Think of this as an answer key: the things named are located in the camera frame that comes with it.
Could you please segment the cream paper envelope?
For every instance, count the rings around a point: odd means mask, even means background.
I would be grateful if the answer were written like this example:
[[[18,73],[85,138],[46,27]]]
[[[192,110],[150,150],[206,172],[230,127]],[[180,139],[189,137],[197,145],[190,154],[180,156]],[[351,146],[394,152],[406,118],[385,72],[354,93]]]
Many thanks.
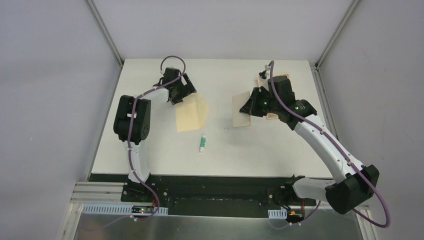
[[[192,93],[175,107],[177,132],[198,130],[204,127],[208,105],[199,93]]]

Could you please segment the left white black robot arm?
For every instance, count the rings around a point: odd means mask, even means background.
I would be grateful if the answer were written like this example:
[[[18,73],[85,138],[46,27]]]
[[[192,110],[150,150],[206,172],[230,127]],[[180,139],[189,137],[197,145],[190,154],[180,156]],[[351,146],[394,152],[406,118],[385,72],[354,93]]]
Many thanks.
[[[128,191],[140,202],[152,198],[153,189],[146,185],[151,175],[146,154],[146,140],[153,117],[169,117],[171,110],[180,107],[184,99],[196,93],[184,71],[167,67],[152,89],[138,97],[122,95],[119,99],[113,131],[123,143],[128,161]]]

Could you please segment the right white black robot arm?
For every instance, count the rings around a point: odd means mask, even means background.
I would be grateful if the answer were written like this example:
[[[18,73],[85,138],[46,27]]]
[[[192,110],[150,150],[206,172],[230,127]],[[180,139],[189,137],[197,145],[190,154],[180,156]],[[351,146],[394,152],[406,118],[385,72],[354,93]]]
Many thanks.
[[[291,81],[277,75],[268,87],[255,87],[239,112],[255,117],[275,114],[301,136],[324,162],[332,179],[293,177],[284,184],[283,205],[296,205],[303,199],[324,201],[339,214],[345,214],[374,196],[380,173],[374,165],[365,166],[351,156],[327,131],[316,109],[305,99],[296,99]]]

